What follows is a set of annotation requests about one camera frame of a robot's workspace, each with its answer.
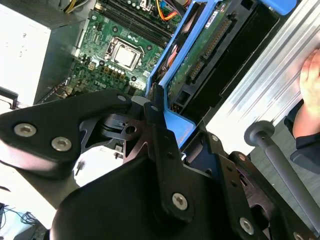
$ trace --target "yellow wire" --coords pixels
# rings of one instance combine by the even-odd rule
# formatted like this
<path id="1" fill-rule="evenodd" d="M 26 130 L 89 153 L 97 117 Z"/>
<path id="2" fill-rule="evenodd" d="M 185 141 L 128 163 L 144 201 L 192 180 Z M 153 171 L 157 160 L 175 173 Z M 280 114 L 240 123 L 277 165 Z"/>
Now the yellow wire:
<path id="1" fill-rule="evenodd" d="M 178 14 L 178 13 L 175 11 L 174 13 L 170 14 L 169 16 L 166 16 L 166 17 L 164 18 L 164 20 L 165 20 L 165 21 L 168 21 L 168 20 L 172 19 L 174 16 L 176 16 L 177 14 Z"/>
<path id="2" fill-rule="evenodd" d="M 155 2 L 156 2 L 156 7 L 157 7 L 157 9 L 158 9 L 160 18 L 161 18 L 162 20 L 165 20 L 165 17 L 164 17 L 164 15 L 162 14 L 162 11 L 161 11 L 161 8 L 160 8 L 159 0 L 155 0 Z"/>
<path id="3" fill-rule="evenodd" d="M 76 4 L 77 0 L 72 0 L 70 3 L 70 6 L 68 7 L 68 9 L 65 11 L 66 13 L 69 12 L 71 9 L 74 8 L 75 4 Z"/>

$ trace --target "screw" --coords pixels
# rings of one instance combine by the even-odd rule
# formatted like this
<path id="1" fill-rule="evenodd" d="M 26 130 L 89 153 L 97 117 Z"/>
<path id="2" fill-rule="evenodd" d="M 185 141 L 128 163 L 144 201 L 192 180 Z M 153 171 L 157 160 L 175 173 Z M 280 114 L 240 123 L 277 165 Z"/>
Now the screw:
<path id="1" fill-rule="evenodd" d="M 37 132 L 37 129 L 29 123 L 20 123 L 13 130 L 15 134 L 25 138 L 32 137 Z"/>
<path id="2" fill-rule="evenodd" d="M 245 217 L 240 217 L 240 225 L 242 227 L 242 229 L 249 235 L 253 235 L 255 230 L 254 227 L 252 226 L 251 222 L 249 222 L 248 219 L 246 219 Z"/>
<path id="3" fill-rule="evenodd" d="M 185 196 L 178 192 L 172 195 L 172 202 L 181 211 L 186 210 L 188 207 L 187 199 L 185 198 Z"/>
<path id="4" fill-rule="evenodd" d="M 245 160 L 246 160 L 246 157 L 243 156 L 242 154 L 238 154 L 238 157 L 239 157 L 242 161 L 245 161 Z"/>
<path id="5" fill-rule="evenodd" d="M 126 101 L 126 98 L 124 96 L 118 95 L 118 99 L 120 99 L 121 101 Z"/>
<path id="6" fill-rule="evenodd" d="M 76 166 L 75 176 L 78 176 L 80 170 L 84 169 L 84 166 L 85 166 L 85 162 L 84 162 L 84 161 L 80 161 L 80 162 L 78 163 L 78 166 Z"/>
<path id="7" fill-rule="evenodd" d="M 294 232 L 293 236 L 295 240 L 304 240 L 304 238 L 299 233 Z"/>
<path id="8" fill-rule="evenodd" d="M 67 152 L 71 149 L 72 143 L 68 138 L 58 136 L 52 140 L 51 146 L 59 152 Z"/>
<path id="9" fill-rule="evenodd" d="M 157 111 L 157 112 L 159 111 L 156 106 L 151 106 L 151 108 L 152 108 L 153 110 Z"/>
<path id="10" fill-rule="evenodd" d="M 215 142 L 219 142 L 219 138 L 217 138 L 217 136 L 216 136 L 216 135 L 213 135 L 213 134 L 212 134 L 212 136 L 211 136 L 211 137 L 212 137 L 212 139 L 213 139 Z"/>

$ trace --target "wire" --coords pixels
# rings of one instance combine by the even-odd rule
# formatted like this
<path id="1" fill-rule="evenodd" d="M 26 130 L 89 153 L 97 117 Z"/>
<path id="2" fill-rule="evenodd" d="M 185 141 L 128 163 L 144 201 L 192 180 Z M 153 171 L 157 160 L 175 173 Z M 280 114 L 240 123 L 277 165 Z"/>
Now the wire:
<path id="1" fill-rule="evenodd" d="M 65 96 L 57 93 L 57 91 L 58 91 L 59 89 L 62 89 L 62 88 L 61 88 L 61 85 L 55 86 L 55 87 L 53 88 L 53 90 L 54 90 L 53 93 L 54 93 L 56 96 L 58 96 L 58 97 L 61 98 L 61 99 L 65 99 L 66 97 L 69 96 L 69 94 L 67 93 L 67 91 L 66 91 L 65 89 L 62 89 L 62 91 L 64 92 Z"/>
<path id="2" fill-rule="evenodd" d="M 76 4 L 77 0 L 71 0 L 71 2 L 68 4 L 68 6 L 65 7 L 65 9 L 63 10 L 65 13 L 67 13 L 68 11 L 70 11 Z"/>
<path id="3" fill-rule="evenodd" d="M 27 211 L 25 214 L 20 215 L 19 212 L 13 211 L 14 208 L 11 208 L 11 209 L 4 208 L 7 211 L 4 211 L 3 213 L 5 214 L 6 212 L 10 211 L 10 212 L 13 212 L 13 213 L 17 214 L 20 217 L 21 223 L 26 224 L 26 225 L 34 226 L 34 225 L 37 225 L 39 223 L 39 221 L 35 218 L 35 216 L 33 216 L 31 214 L 31 212 Z"/>
<path id="4" fill-rule="evenodd" d="M 6 222 L 7 222 L 7 217 L 6 217 L 6 212 L 5 212 L 5 210 L 3 210 L 3 213 L 1 213 L 1 215 L 4 216 L 4 223 L 3 223 L 2 226 L 0 226 L 0 230 L 6 225 Z"/>
<path id="5" fill-rule="evenodd" d="M 160 8 L 159 0 L 156 0 L 155 2 L 156 2 L 156 7 L 157 7 L 158 12 L 159 12 L 159 16 L 163 21 L 168 21 L 168 20 L 172 19 L 173 17 L 175 17 L 178 14 L 177 11 L 173 11 L 168 16 L 164 16 L 164 14 L 163 14 L 163 12 L 162 12 L 162 10 Z M 186 0 L 185 4 L 183 6 L 186 7 L 190 3 L 191 3 L 191 0 Z"/>
<path id="6" fill-rule="evenodd" d="M 186 14 L 186 8 L 181 5 L 176 0 L 164 0 L 167 5 L 169 5 L 173 10 L 175 10 L 181 17 Z"/>
<path id="7" fill-rule="evenodd" d="M 72 8 L 72 9 L 71 9 L 70 11 L 68 11 L 67 13 L 69 14 L 69 13 L 71 13 L 73 10 L 75 10 L 76 8 L 79 8 L 79 7 L 83 6 L 83 5 L 85 5 L 88 1 L 89 1 L 89 0 L 84 0 L 83 2 L 75 5 L 74 8 Z"/>

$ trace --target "blue plastic bracket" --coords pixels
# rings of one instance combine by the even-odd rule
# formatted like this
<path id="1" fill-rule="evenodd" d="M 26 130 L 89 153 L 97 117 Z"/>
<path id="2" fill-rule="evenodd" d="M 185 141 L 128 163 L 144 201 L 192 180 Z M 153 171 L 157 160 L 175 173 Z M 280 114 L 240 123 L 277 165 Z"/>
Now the blue plastic bracket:
<path id="1" fill-rule="evenodd" d="M 157 65 L 155 66 L 155 68 L 153 69 L 153 71 L 151 72 L 151 74 L 148 78 L 147 93 L 151 87 L 152 76 L 155 74 L 155 72 L 157 71 L 157 69 L 161 65 L 163 59 L 165 58 L 167 52 L 170 50 L 170 47 L 173 44 L 174 40 L 176 39 L 177 35 L 179 34 L 184 22 L 187 20 L 187 17 L 191 12 L 192 7 L 196 3 L 206 3 L 206 6 L 202 11 L 201 16 L 197 20 L 194 28 L 192 29 L 191 33 L 189 34 L 187 40 L 185 41 L 183 47 L 181 48 L 181 50 L 179 52 L 179 54 L 177 55 L 173 64 L 171 65 L 171 67 L 169 68 L 169 70 L 167 71 L 167 73 L 164 75 L 164 77 L 162 78 L 162 80 L 159 83 L 164 88 L 164 107 L 165 107 L 164 118 L 165 118 L 165 122 L 166 122 L 167 128 L 174 132 L 174 135 L 175 135 L 175 138 L 176 138 L 176 141 L 178 143 L 179 148 L 185 143 L 185 141 L 188 139 L 188 137 L 196 129 L 196 125 L 192 121 L 190 121 L 190 120 L 186 119 L 185 117 L 171 111 L 168 108 L 167 85 L 169 84 L 171 79 L 173 79 L 178 68 L 180 67 L 180 65 L 184 61 L 185 57 L 187 56 L 187 54 L 190 51 L 191 47 L 193 46 L 194 42 L 196 41 L 199 34 L 202 32 L 204 26 L 206 25 L 209 18 L 211 17 L 216 4 L 220 1 L 221 0 L 194 0 L 190 4 L 190 6 L 189 6 L 186 14 L 184 15 L 180 25 L 178 26 L 177 30 L 175 31 L 175 34 L 173 35 L 173 37 L 172 37 L 171 41 L 169 42 L 169 44 L 167 45 L 166 49 L 163 51 L 161 58 L 159 59 Z"/>
<path id="2" fill-rule="evenodd" d="M 297 0 L 261 0 L 281 15 L 287 15 L 297 5 Z"/>

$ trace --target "white label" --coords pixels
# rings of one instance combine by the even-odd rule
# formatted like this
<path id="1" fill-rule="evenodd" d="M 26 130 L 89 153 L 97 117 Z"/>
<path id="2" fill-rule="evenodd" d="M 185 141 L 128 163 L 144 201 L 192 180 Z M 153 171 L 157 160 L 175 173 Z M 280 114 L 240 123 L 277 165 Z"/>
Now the white label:
<path id="1" fill-rule="evenodd" d="M 212 16 L 210 17 L 209 21 L 206 23 L 205 28 L 208 29 L 210 25 L 213 23 L 215 20 L 216 16 L 218 15 L 219 11 L 214 11 Z"/>
<path id="2" fill-rule="evenodd" d="M 107 85 L 105 85 L 105 84 L 103 84 L 103 83 L 101 83 L 101 82 L 99 82 L 99 81 L 94 81 L 94 84 L 97 85 L 97 86 L 99 86 L 99 87 L 102 87 L 102 88 L 104 88 L 104 89 L 107 87 Z"/>
<path id="3" fill-rule="evenodd" d="M 145 76 L 145 77 L 149 77 L 149 76 L 150 76 L 150 72 L 148 72 L 148 71 L 144 71 L 144 72 L 143 72 L 143 76 Z"/>

